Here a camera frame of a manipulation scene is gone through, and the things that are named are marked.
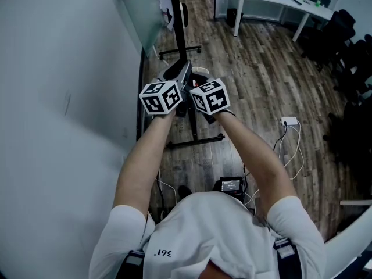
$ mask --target black stand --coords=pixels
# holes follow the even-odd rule
[[[183,146],[194,146],[194,145],[199,145],[199,144],[207,144],[208,142],[217,142],[217,141],[222,141],[225,136],[220,133],[216,137],[211,137],[211,138],[203,138],[203,139],[198,139],[198,131],[196,128],[196,115],[195,115],[195,109],[194,109],[194,104],[192,103],[191,98],[188,98],[188,106],[187,106],[187,112],[188,112],[188,118],[190,120],[190,125],[191,125],[191,131],[192,131],[192,141],[187,141],[187,142],[178,142],[176,144],[172,143],[171,141],[167,144],[167,148],[169,149],[174,149],[174,148],[179,148]]]
[[[191,46],[191,47],[188,47],[188,48],[185,46],[184,29],[183,29],[181,9],[180,9],[180,0],[172,0],[172,7],[173,7],[173,13],[174,13],[174,33],[176,34],[176,41],[177,41],[178,49],[172,49],[170,51],[160,52],[159,56],[161,57],[162,55],[165,55],[167,53],[179,52],[181,61],[186,63],[186,61],[187,61],[186,51],[190,50],[190,49],[198,49],[198,53],[200,53],[201,52],[201,50],[200,50],[201,46],[200,45]],[[189,80],[188,85],[193,88],[191,78]],[[186,103],[187,103],[187,112],[188,112],[188,118],[190,120],[193,140],[188,141],[188,142],[179,142],[179,143],[176,143],[176,144],[174,144],[172,142],[169,142],[167,144],[167,148],[174,149],[174,148],[179,148],[179,147],[183,147],[183,146],[193,146],[193,145],[199,145],[199,144],[206,144],[208,142],[222,141],[225,138],[225,136],[222,133],[220,133],[216,137],[198,139],[194,102],[192,101],[190,96],[187,97]],[[215,121],[215,119],[212,116],[204,115],[204,117],[206,118],[206,120],[210,124]]]
[[[201,48],[202,48],[201,45],[193,45],[193,46],[188,46],[187,48],[185,48],[185,50],[189,51],[189,50],[192,50],[192,49],[197,49],[197,52],[201,53],[202,52]],[[159,53],[159,58],[160,58],[160,60],[163,60],[164,59],[163,55],[167,55],[168,53],[178,53],[178,52],[179,52],[178,49],[170,49],[168,51],[160,52]]]

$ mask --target shirt sleeve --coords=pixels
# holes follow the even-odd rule
[[[146,218],[139,210],[125,205],[113,208],[93,251],[89,279],[115,278],[129,251],[141,249],[145,229]]]
[[[270,208],[267,222],[277,234],[296,245],[303,279],[323,278],[327,258],[324,241],[299,198],[280,199]]]

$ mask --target trash bin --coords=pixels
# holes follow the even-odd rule
[[[238,9],[236,9],[236,8],[229,8],[229,9],[227,9],[226,23],[230,27],[234,27],[235,26],[235,20],[237,18],[237,12],[238,12]]]

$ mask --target black and white cube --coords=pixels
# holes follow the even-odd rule
[[[212,115],[230,106],[224,83],[218,78],[190,90],[196,109]]]
[[[182,101],[176,81],[147,84],[139,98],[149,115],[168,114]]]

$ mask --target person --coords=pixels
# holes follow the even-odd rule
[[[302,278],[322,278],[324,241],[283,164],[258,135],[226,111],[214,117],[257,182],[267,224],[225,193],[198,192],[182,199],[155,226],[148,213],[150,194],[174,115],[156,116],[128,155],[89,278],[116,278],[128,253],[138,250],[145,253],[143,278],[279,278],[273,246],[281,238],[296,247]]]

